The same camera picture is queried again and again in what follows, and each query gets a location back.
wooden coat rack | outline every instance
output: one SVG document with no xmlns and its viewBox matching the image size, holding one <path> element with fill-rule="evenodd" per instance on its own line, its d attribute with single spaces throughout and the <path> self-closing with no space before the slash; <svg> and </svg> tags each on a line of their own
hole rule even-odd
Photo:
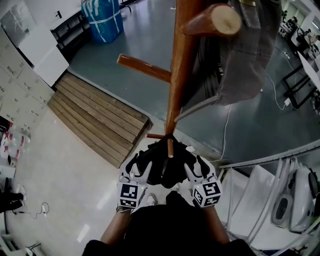
<svg viewBox="0 0 320 256">
<path fill-rule="evenodd" d="M 181 112 L 184 86 L 192 75 L 201 36 L 231 37 L 241 28 L 241 18 L 228 4 L 217 3 L 206 8 L 201 0 L 176 0 L 171 72 L 140 59 L 120 54 L 119 65 L 170 83 L 165 134 L 173 134 L 175 118 Z M 147 134 L 162 139 L 164 135 Z M 172 139 L 168 139 L 168 157 L 174 157 Z"/>
</svg>

blue bag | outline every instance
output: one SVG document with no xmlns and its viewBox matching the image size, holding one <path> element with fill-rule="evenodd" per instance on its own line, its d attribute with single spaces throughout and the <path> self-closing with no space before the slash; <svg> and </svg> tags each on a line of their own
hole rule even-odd
<svg viewBox="0 0 320 256">
<path fill-rule="evenodd" d="M 111 43 L 124 30 L 118 0 L 87 0 L 81 12 L 97 43 Z"/>
</svg>

black shirt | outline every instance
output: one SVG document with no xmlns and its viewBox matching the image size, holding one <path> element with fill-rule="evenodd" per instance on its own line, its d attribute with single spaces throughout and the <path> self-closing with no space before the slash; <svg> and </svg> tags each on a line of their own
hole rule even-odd
<svg viewBox="0 0 320 256">
<path fill-rule="evenodd" d="M 222 245 L 211 240 L 201 209 L 188 210 L 168 205 L 142 207 L 132 214 L 123 241 L 109 246 L 101 241 L 90 241 L 83 256 L 113 254 L 158 254 L 172 252 L 205 253 L 211 255 L 254 256 L 243 240 L 234 240 Z"/>
</svg>

gray floor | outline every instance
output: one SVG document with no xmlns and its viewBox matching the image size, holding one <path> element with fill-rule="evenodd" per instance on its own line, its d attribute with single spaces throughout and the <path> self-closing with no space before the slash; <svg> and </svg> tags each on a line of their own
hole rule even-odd
<svg viewBox="0 0 320 256">
<path fill-rule="evenodd" d="M 165 120 L 169 85 L 116 64 L 120 53 L 128 54 L 170 70 L 173 51 L 175 0 L 141 0 L 123 12 L 124 32 L 111 44 L 86 44 L 75 55 L 69 70 L 91 81 L 137 108 Z M 290 52 L 281 37 L 276 46 Z M 296 57 L 289 62 L 299 65 Z M 291 72 L 287 59 L 277 49 L 267 66 L 275 83 L 279 105 L 284 105 L 281 79 Z M 310 90 L 306 86 L 299 97 Z M 224 125 L 229 106 L 209 106 L 181 120 L 177 128 L 198 142 L 222 151 Z M 232 106 L 226 133 L 225 156 L 233 162 L 265 157 L 296 148 L 320 138 L 320 117 L 307 101 L 299 110 L 278 109 L 274 89 L 265 78 L 263 92 L 254 99 Z"/>
</svg>

wooden steps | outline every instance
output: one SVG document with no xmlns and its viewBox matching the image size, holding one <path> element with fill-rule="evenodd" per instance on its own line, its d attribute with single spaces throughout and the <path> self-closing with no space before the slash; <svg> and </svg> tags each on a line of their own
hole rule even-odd
<svg viewBox="0 0 320 256">
<path fill-rule="evenodd" d="M 70 73 L 55 87 L 48 103 L 51 110 L 91 149 L 119 168 L 149 118 Z"/>
</svg>

